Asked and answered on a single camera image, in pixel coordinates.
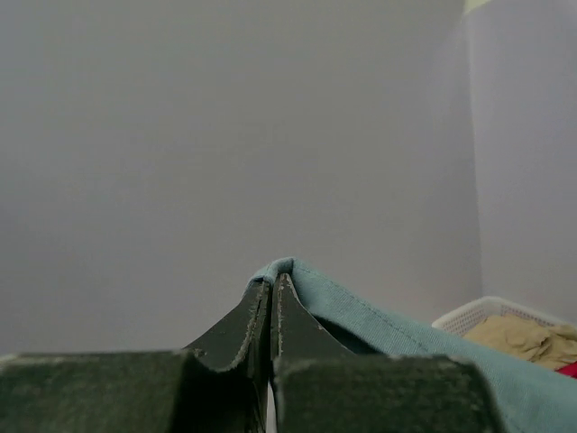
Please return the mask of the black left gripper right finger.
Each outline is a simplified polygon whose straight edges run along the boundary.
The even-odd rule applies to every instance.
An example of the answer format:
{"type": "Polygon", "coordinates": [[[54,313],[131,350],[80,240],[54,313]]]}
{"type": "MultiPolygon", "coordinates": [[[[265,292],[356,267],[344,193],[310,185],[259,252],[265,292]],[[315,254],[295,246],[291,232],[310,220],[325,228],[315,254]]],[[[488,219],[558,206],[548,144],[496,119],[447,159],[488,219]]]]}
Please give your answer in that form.
{"type": "Polygon", "coordinates": [[[279,432],[502,432],[489,385],[446,355],[357,355],[276,280],[271,374],[279,432]]]}

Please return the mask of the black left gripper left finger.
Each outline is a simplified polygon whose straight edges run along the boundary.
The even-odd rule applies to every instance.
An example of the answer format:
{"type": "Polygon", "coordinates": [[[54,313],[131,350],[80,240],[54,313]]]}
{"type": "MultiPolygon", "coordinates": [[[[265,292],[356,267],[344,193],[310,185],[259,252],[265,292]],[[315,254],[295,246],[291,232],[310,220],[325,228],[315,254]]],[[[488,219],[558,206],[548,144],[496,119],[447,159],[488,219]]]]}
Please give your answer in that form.
{"type": "Polygon", "coordinates": [[[250,283],[205,334],[152,352],[1,359],[3,432],[263,432],[271,286],[250,283]]]}

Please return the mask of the blue t shirt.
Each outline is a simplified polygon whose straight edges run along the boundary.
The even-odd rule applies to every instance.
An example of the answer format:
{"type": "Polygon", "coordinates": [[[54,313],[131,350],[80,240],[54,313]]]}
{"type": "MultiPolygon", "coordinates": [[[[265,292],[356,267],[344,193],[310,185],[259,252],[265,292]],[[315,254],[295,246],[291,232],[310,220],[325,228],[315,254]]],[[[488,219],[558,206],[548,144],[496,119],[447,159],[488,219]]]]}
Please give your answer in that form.
{"type": "Polygon", "coordinates": [[[252,281],[273,284],[282,273],[290,276],[305,309],[351,333],[353,347],[365,344],[387,355],[454,355],[474,362],[488,380],[508,432],[576,430],[574,379],[379,310],[298,258],[269,263],[252,281]]]}

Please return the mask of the white plastic laundry basket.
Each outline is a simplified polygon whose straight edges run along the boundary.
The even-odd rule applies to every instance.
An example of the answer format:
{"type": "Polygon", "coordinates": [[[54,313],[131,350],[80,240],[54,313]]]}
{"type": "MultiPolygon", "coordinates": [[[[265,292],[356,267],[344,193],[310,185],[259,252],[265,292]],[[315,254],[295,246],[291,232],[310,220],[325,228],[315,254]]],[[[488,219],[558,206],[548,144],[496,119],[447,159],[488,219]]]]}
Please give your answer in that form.
{"type": "Polygon", "coordinates": [[[485,296],[444,314],[432,323],[432,327],[457,336],[464,336],[486,318],[506,315],[530,319],[543,327],[569,325],[569,322],[565,320],[516,302],[494,296],[485,296]]]}

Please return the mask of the beige t shirt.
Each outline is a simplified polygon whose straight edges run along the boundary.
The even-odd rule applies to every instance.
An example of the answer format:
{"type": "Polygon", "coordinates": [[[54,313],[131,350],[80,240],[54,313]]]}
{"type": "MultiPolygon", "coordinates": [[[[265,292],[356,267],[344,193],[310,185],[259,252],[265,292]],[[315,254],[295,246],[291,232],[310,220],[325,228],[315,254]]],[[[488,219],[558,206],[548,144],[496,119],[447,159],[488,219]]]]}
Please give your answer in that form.
{"type": "Polygon", "coordinates": [[[570,325],[542,326],[513,315],[490,316],[463,337],[552,371],[576,363],[576,328],[570,325]]]}

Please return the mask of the red t shirt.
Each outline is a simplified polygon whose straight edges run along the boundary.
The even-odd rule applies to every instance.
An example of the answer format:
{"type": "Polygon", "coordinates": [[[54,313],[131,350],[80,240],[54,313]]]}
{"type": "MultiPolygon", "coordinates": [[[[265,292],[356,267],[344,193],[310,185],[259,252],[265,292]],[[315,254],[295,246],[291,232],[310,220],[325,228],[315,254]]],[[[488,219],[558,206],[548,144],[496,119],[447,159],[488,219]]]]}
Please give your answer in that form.
{"type": "Polygon", "coordinates": [[[557,370],[558,373],[572,378],[577,377],[577,363],[567,364],[557,370]]]}

